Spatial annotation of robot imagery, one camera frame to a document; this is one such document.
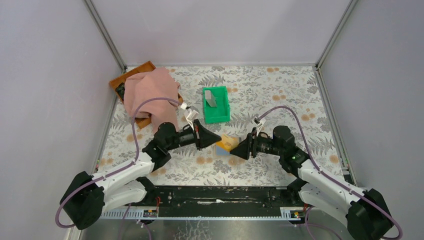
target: wooden box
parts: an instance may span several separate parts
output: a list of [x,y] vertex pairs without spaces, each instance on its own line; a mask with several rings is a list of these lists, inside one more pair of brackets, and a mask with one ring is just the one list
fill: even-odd
[[[112,81],[109,82],[109,86],[115,91],[116,95],[118,96],[118,98],[120,99],[120,101],[122,103],[124,103],[124,84],[125,81],[127,80],[127,78],[129,78],[130,76],[134,75],[134,74],[138,74],[138,73],[145,73],[145,72],[151,72],[154,69],[156,69],[155,65],[153,65],[153,63],[151,61],[145,62],[144,64],[134,68],[133,70],[113,79]],[[181,95],[178,93],[178,101],[180,103],[183,102],[183,98],[181,97]],[[137,123],[138,127],[140,129],[146,127],[147,125],[149,125],[152,122],[152,119],[150,117],[148,118],[136,118],[135,122]]]

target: pink towel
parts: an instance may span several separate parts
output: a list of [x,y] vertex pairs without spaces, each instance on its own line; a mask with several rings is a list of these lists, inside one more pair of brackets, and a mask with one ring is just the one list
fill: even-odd
[[[134,74],[126,79],[123,105],[126,112],[133,116],[139,105],[149,99],[165,97],[178,101],[178,88],[168,70],[164,67],[156,68],[150,72]],[[172,123],[178,130],[177,113],[175,104],[166,100],[155,100],[143,105],[136,117],[148,118],[151,115],[153,132],[156,133],[162,123]]]

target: floral tablecloth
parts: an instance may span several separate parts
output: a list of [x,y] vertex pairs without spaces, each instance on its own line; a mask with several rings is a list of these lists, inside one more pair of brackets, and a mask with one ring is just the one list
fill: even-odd
[[[287,105],[298,115],[315,160],[325,169],[342,175],[330,123],[327,119],[317,81],[310,66],[179,66],[167,67],[170,75],[181,84],[179,93],[184,101],[199,109],[202,125],[218,135],[246,137],[254,124],[255,114]],[[202,88],[226,86],[230,103],[229,122],[205,124]],[[177,111],[179,128],[187,124],[182,110]],[[99,171],[135,156],[130,118],[124,105],[117,101],[111,127],[99,161]],[[278,109],[266,117],[263,132],[272,135],[277,125],[289,126],[298,146],[304,149],[294,117]],[[152,126],[137,128],[136,138],[143,148],[153,138]],[[194,145],[170,152],[172,159],[148,178],[155,185],[207,186],[287,186],[295,177],[286,173],[278,157],[259,154],[244,160],[236,156],[216,156],[214,146],[197,151]]]

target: green plastic tray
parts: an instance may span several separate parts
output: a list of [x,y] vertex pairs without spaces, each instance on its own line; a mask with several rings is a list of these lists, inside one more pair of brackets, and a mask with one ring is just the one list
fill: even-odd
[[[216,107],[209,106],[205,99],[205,91],[210,90],[216,100]],[[204,87],[202,92],[204,122],[207,124],[223,123],[230,121],[230,103],[225,86]]]

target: gray wall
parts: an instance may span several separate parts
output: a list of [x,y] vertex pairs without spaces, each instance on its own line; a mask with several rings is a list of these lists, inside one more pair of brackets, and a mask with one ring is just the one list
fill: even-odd
[[59,200],[92,170],[119,72],[82,0],[1,1],[0,239],[63,239]]
[[349,0],[94,0],[127,65],[315,63]]
[[423,11],[360,1],[322,67],[358,182],[384,195],[406,240],[423,233]]

